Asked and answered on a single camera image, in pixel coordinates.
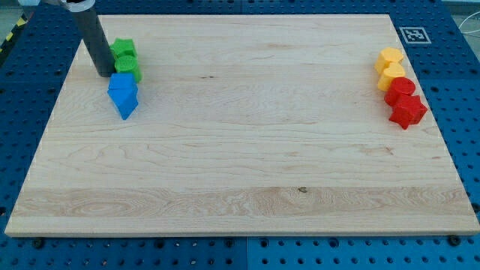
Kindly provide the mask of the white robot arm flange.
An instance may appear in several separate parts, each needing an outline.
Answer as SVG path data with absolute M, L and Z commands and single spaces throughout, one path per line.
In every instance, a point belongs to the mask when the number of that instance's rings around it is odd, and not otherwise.
M 19 5 L 23 8 L 37 7 L 41 2 L 62 7 L 74 13 L 86 11 L 95 4 L 95 0 L 18 0 Z

